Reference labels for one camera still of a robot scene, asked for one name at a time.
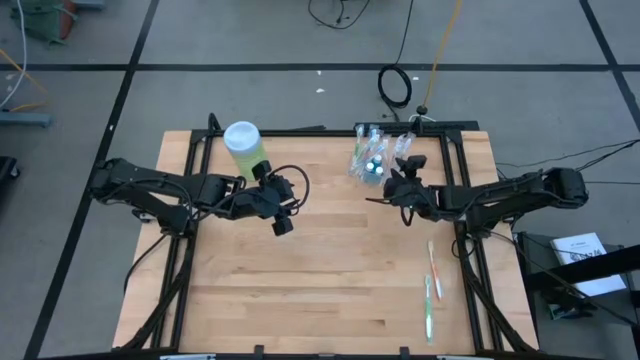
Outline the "grey-blue floor base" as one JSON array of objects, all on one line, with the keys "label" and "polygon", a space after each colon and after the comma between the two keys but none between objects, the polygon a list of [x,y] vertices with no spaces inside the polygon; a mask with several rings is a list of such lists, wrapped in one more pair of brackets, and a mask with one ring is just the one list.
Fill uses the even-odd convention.
[{"label": "grey-blue floor base", "polygon": [[52,117],[44,113],[0,111],[0,125],[39,126],[47,128]]}]

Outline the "pale toothbrush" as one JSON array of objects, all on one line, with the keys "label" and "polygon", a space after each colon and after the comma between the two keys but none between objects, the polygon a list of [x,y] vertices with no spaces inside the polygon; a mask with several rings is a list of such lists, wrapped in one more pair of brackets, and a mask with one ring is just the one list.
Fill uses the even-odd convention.
[{"label": "pale toothbrush", "polygon": [[396,158],[405,158],[409,152],[409,149],[416,138],[416,135],[412,132],[407,132],[400,135],[394,147]]}]

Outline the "white printed manual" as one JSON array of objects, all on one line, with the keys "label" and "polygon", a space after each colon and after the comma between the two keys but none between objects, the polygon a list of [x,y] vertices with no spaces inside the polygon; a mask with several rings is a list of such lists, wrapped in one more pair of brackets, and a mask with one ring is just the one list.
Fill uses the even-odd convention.
[{"label": "white printed manual", "polygon": [[[556,238],[550,241],[550,246],[561,265],[607,254],[596,233]],[[626,285],[620,275],[611,275],[576,283],[574,287],[585,295],[593,297],[624,290]]]}]

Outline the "black side shelf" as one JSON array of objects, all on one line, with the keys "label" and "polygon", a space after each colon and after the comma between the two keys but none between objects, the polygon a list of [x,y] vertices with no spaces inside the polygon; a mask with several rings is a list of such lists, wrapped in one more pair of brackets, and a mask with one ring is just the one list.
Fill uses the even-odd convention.
[{"label": "black side shelf", "polygon": [[[630,248],[604,246],[607,254],[561,265],[550,246],[553,238],[526,232],[516,234],[516,252],[523,265],[523,279],[532,305],[551,320],[598,319],[640,326],[635,310],[639,290],[633,290],[626,274],[640,270],[640,245]],[[620,275],[626,288],[599,296],[587,296],[574,285]]]}]

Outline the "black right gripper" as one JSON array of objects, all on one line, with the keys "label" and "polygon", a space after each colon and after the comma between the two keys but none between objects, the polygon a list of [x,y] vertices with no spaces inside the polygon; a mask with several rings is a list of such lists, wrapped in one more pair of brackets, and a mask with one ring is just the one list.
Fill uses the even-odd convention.
[{"label": "black right gripper", "polygon": [[366,201],[408,208],[421,218],[440,220],[436,195],[436,188],[423,186],[420,177],[407,178],[394,172],[384,183],[384,198],[366,198]]}]

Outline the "black stand base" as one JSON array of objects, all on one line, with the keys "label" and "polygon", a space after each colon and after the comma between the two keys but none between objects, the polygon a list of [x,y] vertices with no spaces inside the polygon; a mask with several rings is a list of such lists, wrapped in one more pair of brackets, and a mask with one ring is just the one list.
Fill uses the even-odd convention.
[{"label": "black stand base", "polygon": [[408,121],[409,122],[426,121],[426,122],[435,123],[436,120],[429,117],[427,113],[428,113],[428,107],[425,105],[419,105],[416,108],[416,112],[409,117]]}]

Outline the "green toothbrush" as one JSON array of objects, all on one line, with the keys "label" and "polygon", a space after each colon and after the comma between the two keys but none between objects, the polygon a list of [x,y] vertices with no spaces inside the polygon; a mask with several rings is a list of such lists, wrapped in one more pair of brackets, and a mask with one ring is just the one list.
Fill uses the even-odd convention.
[{"label": "green toothbrush", "polygon": [[352,154],[352,159],[350,163],[350,171],[355,172],[357,170],[357,163],[360,157],[361,147],[362,147],[362,139],[364,136],[364,126],[362,124],[357,125],[355,127],[356,132],[356,142],[354,146],[354,151]]},{"label": "green toothbrush", "polygon": [[434,323],[433,323],[432,296],[431,296],[432,279],[430,275],[425,276],[424,283],[425,283],[425,336],[426,336],[427,343],[429,345],[432,345],[434,343],[434,339],[433,339]]}]

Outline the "black caster base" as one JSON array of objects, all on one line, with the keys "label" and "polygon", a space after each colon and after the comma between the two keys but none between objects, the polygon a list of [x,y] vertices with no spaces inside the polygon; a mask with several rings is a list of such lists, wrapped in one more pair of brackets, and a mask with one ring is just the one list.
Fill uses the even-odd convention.
[{"label": "black caster base", "polygon": [[16,179],[19,176],[17,160],[9,156],[0,156],[0,182]]}]

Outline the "green fabric bag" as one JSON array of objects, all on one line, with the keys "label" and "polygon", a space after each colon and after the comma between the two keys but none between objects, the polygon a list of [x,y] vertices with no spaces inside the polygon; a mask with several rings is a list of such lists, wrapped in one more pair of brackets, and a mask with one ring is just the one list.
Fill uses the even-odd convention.
[{"label": "green fabric bag", "polygon": [[26,35],[61,45],[78,19],[71,0],[12,0],[10,17]]}]

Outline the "blue toothbrush in clear wrap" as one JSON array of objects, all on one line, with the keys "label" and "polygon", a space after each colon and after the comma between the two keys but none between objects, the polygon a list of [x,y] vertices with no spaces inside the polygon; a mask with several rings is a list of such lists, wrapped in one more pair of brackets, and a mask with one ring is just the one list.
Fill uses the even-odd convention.
[{"label": "blue toothbrush in clear wrap", "polygon": [[385,135],[382,130],[378,130],[376,132],[375,140],[376,142],[372,148],[371,159],[374,159],[378,155],[382,156],[388,147],[388,136]]}]

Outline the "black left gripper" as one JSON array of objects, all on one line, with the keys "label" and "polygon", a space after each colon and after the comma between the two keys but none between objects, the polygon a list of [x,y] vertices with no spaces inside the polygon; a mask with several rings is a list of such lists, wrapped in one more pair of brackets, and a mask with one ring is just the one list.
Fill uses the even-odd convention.
[{"label": "black left gripper", "polygon": [[[261,183],[257,187],[251,187],[240,191],[234,197],[234,218],[258,217],[267,219],[270,217],[286,217],[293,212],[291,203],[286,201],[294,198],[293,185],[284,177],[273,177]],[[283,223],[276,220],[272,224],[274,234],[281,236],[293,230],[290,218],[285,218]]]}]

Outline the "black table frame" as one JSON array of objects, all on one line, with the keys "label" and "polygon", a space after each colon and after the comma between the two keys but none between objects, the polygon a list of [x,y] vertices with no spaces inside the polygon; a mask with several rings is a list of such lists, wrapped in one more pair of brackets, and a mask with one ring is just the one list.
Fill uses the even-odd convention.
[{"label": "black table frame", "polygon": [[[203,220],[189,245],[186,290],[151,337],[182,352],[267,354],[471,354],[509,344],[474,299],[454,256],[448,222],[401,222],[366,201],[380,189],[347,173],[350,130],[267,130],[271,162],[307,201],[293,230],[267,221]],[[438,300],[427,242],[443,290]],[[433,339],[425,336],[425,276],[432,279]]]}]

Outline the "orange toothbrush in clear wrap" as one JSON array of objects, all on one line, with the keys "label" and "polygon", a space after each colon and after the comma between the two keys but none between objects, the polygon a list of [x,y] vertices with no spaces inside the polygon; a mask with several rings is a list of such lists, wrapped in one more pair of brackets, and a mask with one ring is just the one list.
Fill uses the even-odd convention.
[{"label": "orange toothbrush in clear wrap", "polygon": [[435,256],[434,256],[435,255],[435,251],[434,251],[434,243],[433,243],[433,241],[429,240],[427,242],[427,248],[428,248],[428,255],[429,255],[429,260],[430,260],[430,264],[431,264],[431,271],[432,271],[434,284],[435,284],[435,289],[436,289],[436,296],[437,296],[438,300],[442,300],[442,298],[443,298],[443,290],[442,290],[442,286],[441,286],[441,282],[440,282],[440,278],[439,278],[437,264],[435,262]]}]

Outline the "clear acrylic organiser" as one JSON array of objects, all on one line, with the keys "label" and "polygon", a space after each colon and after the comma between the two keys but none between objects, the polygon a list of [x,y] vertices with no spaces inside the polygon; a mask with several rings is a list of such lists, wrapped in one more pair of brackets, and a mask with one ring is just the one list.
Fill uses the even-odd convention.
[{"label": "clear acrylic organiser", "polygon": [[[398,158],[395,157],[394,147],[395,147],[397,138],[402,134],[400,134],[397,138],[393,138],[391,134],[386,133],[384,130],[382,130],[379,125],[366,125],[366,124],[362,124],[362,125],[364,126],[364,136],[362,139],[360,157],[357,163],[357,170],[355,172],[350,171],[350,163],[351,163],[351,160],[350,160],[347,173],[349,176],[357,178],[365,185],[379,186],[379,185],[382,185],[388,178],[391,177],[392,170],[398,171],[400,169],[400,166],[397,163]],[[382,155],[382,163],[380,165],[374,164],[371,159],[372,148],[376,142],[375,135],[378,130],[382,130],[384,134],[388,136],[388,140],[389,140],[387,150]],[[383,177],[377,176],[375,174],[375,171],[373,173],[367,172],[365,170],[365,165],[368,162],[372,162],[375,165],[375,169],[377,167],[383,167],[384,176]]]}]

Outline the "green disinfecting wipes canister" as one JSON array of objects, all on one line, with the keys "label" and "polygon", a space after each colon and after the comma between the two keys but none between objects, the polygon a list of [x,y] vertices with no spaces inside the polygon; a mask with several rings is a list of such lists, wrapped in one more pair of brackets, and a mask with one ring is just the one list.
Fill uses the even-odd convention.
[{"label": "green disinfecting wipes canister", "polygon": [[255,181],[252,169],[267,160],[259,129],[251,122],[238,121],[224,131],[223,141],[240,174],[248,181]]}]

